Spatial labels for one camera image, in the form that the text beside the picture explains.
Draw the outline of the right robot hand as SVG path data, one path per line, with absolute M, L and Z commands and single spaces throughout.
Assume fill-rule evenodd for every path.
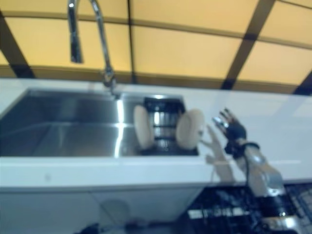
M 228 141 L 236 142 L 247 139 L 245 127 L 228 108 L 221 110 L 217 117 L 212 117 L 212 121 Z

